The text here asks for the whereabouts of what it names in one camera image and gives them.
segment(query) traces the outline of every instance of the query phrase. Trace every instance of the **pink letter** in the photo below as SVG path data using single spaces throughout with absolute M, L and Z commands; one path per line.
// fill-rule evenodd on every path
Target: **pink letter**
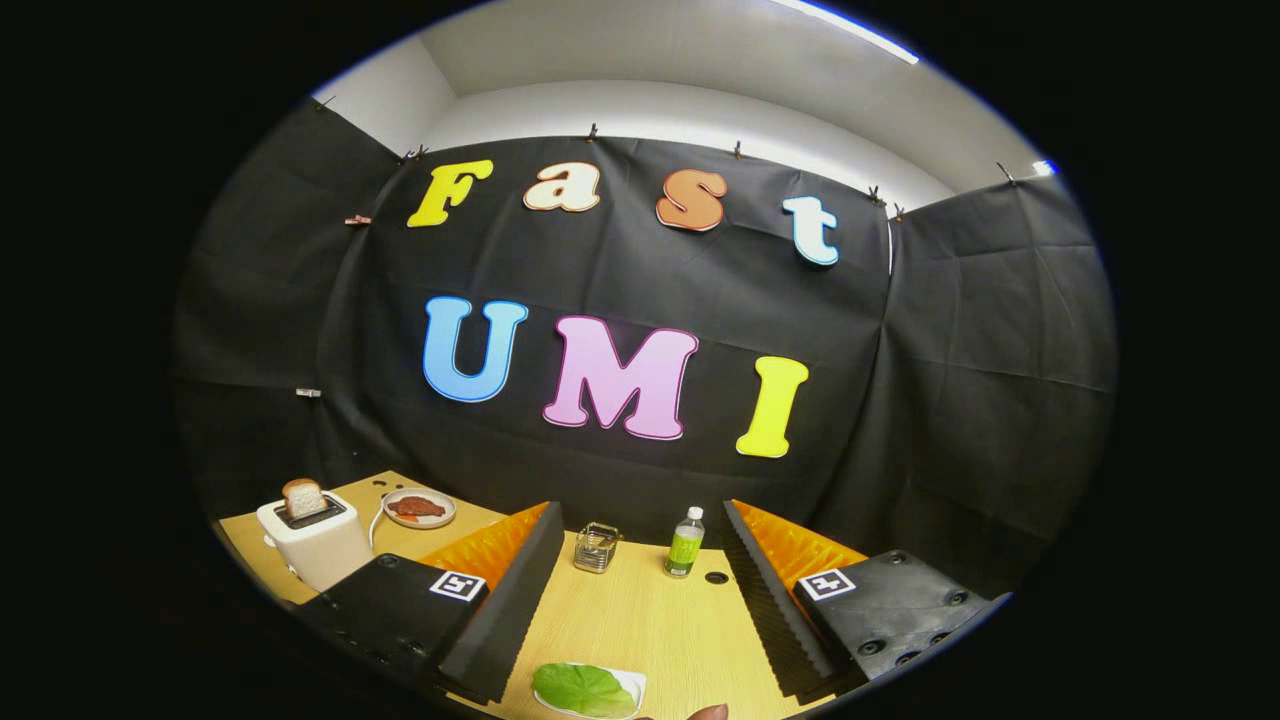
M 685 364 L 698 350 L 696 337 L 681 331 L 653 331 L 623 368 L 604 320 L 566 315 L 556 323 L 556 332 L 564 338 L 564 364 L 556 402 L 543 409 L 547 421 L 570 428 L 585 425 L 582 391 L 589 388 L 602 428 L 612 428 L 631 396 L 640 393 L 635 414 L 622 423 L 628 433 L 649 439 L 685 434 L 676 415 Z

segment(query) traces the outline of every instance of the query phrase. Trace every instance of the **wooden table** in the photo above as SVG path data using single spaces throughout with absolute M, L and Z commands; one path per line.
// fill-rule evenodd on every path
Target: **wooden table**
M 424 487 L 388 471 L 333 492 L 356 507 L 367 532 L 381 495 L 397 486 Z M 443 528 L 415 530 L 383 518 L 374 530 L 374 552 L 417 559 L 504 518 L 453 500 L 457 515 Z M 252 512 L 227 518 L 221 525 L 271 592 L 298 603 L 315 597 L 315 591 L 285 569 L 279 552 L 262 542 L 262 527 Z M 648 675 L 639 715 L 655 720 L 685 720 L 722 702 L 730 705 L 733 720 L 776 720 L 831 700 L 801 706 L 778 692 L 723 551 L 700 551 L 694 573 L 677 580 L 662 570 L 666 547 L 623 541 L 609 569 L 596 575 L 573 566 L 575 538 L 576 532 L 564 533 L 503 702 L 477 706 L 449 697 L 498 717 L 564 720 L 567 715 L 534 700 L 534 670 L 544 662 L 586 662 Z M 708 583 L 704 575 L 713 570 L 728 575 L 730 582 Z

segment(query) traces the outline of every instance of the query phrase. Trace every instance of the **lettuce leaf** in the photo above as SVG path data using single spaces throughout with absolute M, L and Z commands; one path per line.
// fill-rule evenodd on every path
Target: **lettuce leaf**
M 534 689 L 548 705 L 589 717 L 617 720 L 636 711 L 636 701 L 608 670 L 549 662 L 534 673 Z

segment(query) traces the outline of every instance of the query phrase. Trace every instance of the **white plate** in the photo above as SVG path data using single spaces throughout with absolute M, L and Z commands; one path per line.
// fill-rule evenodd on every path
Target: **white plate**
M 404 520 L 403 518 L 397 515 L 394 510 L 387 507 L 388 503 L 397 502 L 411 496 L 425 497 L 426 500 L 430 500 L 431 502 L 439 505 L 440 507 L 444 509 L 444 515 L 417 515 L 416 516 L 417 521 L 413 521 L 413 520 Z M 447 495 L 438 493 L 434 489 L 402 488 L 387 493 L 387 497 L 383 498 L 383 512 L 387 512 L 388 518 L 396 520 L 396 523 L 404 525 L 406 528 L 413 528 L 421 530 L 426 528 L 439 528 L 440 525 L 448 525 L 453 520 L 453 516 L 458 512 L 458 507 L 453 505 L 453 498 L 451 498 Z
M 586 664 L 585 662 L 566 662 L 564 665 L 586 665 Z M 600 670 L 605 670 L 611 675 L 613 675 L 614 678 L 617 678 L 618 679 L 618 684 L 622 685 L 622 689 L 625 689 L 628 693 L 631 693 L 631 697 L 636 701 L 636 711 L 632 712 L 631 715 L 627 715 L 626 717 L 623 717 L 621 720 L 627 720 L 630 717 L 635 717 L 636 715 L 639 715 L 640 714 L 640 703 L 644 702 L 644 688 L 645 688 L 646 684 L 649 684 L 649 678 L 641 675 L 640 673 L 627 673 L 626 670 L 614 670 L 612 667 L 600 667 Z M 538 702 L 543 703 L 543 706 L 549 707 L 549 708 L 552 708 L 556 712 L 559 712 L 562 715 L 572 715 L 575 717 L 591 717 L 590 715 L 582 715 L 580 712 L 573 712 L 571 710 L 561 710 L 559 707 L 556 707 L 554 705 L 550 705 L 545 700 L 543 700 L 543 697 L 540 694 L 538 694 L 538 691 L 534 691 L 534 700 L 536 700 Z

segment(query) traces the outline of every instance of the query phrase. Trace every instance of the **toast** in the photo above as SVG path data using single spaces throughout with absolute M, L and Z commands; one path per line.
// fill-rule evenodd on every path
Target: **toast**
M 329 507 L 329 501 L 320 492 L 320 483 L 311 478 L 289 480 L 280 492 L 284 493 L 284 511 L 292 520 L 306 518 Z

